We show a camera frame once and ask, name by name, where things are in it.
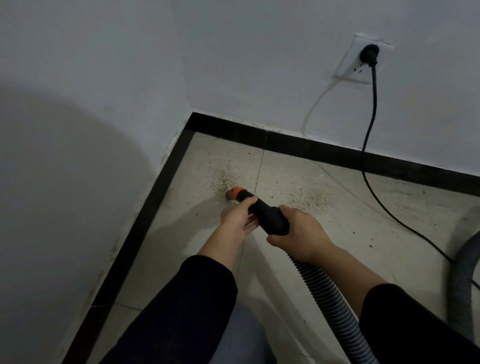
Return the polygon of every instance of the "vacuum hose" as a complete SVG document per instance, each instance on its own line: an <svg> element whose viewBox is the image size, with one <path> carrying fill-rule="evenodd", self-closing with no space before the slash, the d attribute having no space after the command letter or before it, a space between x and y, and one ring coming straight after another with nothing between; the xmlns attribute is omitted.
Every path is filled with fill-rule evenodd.
<svg viewBox="0 0 480 364"><path fill-rule="evenodd" d="M455 257L447 281L448 325L472 342L472 279L480 259L480 231L467 240Z"/></svg>
<svg viewBox="0 0 480 364"><path fill-rule="evenodd" d="M253 194L242 187L234 187L226 193L227 199L238 202L251 196ZM258 199L255 204L250 206L249 211L258 218L260 226L268 235L288 234L288 220L278 207L269 206ZM299 262L292 257L290 259L307 284L310 293L350 362L354 364L378 363L360 331L355 316L332 280L319 267Z"/></svg>

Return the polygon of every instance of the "person's right hand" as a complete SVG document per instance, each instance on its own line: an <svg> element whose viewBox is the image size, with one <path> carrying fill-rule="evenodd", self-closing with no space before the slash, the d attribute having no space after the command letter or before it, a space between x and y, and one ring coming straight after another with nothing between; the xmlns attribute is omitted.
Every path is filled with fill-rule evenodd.
<svg viewBox="0 0 480 364"><path fill-rule="evenodd" d="M320 223L296 208L279 208L290 224L290 232L284 236L269 235L267 241L301 262L318 264L319 255L334 246Z"/></svg>

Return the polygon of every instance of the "gray hose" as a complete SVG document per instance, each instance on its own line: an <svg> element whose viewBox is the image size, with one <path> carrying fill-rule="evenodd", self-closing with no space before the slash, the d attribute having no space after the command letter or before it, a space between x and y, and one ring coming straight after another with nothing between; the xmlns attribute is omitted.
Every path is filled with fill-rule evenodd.
<svg viewBox="0 0 480 364"><path fill-rule="evenodd" d="M447 282L447 320L449 326L472 342L473 271L480 259L480 231L467 240L455 257Z"/></svg>
<svg viewBox="0 0 480 364"><path fill-rule="evenodd" d="M378 363L358 322L332 280L319 268L290 257L351 363Z"/></svg>

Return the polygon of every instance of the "orange nozzle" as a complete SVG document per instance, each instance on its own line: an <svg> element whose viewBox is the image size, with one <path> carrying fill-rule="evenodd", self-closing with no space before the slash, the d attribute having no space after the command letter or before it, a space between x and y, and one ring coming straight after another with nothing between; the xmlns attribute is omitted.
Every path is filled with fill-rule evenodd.
<svg viewBox="0 0 480 364"><path fill-rule="evenodd" d="M226 193L225 193L225 197L227 198L227 200L236 200L237 199L237 195L240 191L243 191L243 190L247 190L246 188L243 188L243 187L240 187L240 186L235 186L233 188L230 188Z"/></svg>

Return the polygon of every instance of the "black sleeve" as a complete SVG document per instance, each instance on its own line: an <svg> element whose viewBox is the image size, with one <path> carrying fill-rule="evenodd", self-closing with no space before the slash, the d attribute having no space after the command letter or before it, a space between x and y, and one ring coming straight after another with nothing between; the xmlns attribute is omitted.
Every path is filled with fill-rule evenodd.
<svg viewBox="0 0 480 364"><path fill-rule="evenodd" d="M207 364L220 343L236 298L237 286L230 270L206 256L191 256L101 364Z"/></svg>
<svg viewBox="0 0 480 364"><path fill-rule="evenodd" d="M384 363L480 363L480 349L394 284L372 288L360 329Z"/></svg>

